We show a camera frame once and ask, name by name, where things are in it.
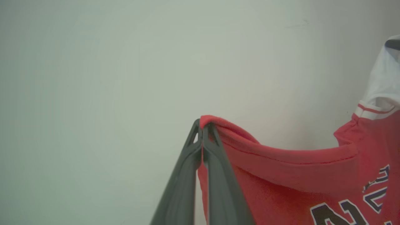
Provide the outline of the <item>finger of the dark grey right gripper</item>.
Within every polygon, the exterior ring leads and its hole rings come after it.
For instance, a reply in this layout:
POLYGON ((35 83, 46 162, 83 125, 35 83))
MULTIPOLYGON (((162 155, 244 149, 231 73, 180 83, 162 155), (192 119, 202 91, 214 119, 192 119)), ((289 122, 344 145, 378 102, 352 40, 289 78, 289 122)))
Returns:
POLYGON ((399 39, 390 39, 387 40, 384 44, 386 48, 394 49, 400 51, 400 40, 399 39))

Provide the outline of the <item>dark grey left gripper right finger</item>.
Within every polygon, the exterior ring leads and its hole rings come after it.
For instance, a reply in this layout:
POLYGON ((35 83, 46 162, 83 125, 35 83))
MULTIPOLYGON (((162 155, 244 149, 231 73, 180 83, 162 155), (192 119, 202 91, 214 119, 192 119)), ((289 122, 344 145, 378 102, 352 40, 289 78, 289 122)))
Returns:
POLYGON ((209 225, 255 225, 216 126, 203 128, 203 162, 207 168, 209 225))

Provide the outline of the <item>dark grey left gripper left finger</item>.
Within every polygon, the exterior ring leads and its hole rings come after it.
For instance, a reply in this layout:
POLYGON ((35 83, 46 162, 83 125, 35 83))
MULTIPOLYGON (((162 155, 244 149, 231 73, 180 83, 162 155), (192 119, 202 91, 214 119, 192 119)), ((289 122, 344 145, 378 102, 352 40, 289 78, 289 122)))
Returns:
POLYGON ((202 163, 203 131, 196 119, 178 157, 151 225, 193 225, 196 171, 202 163))

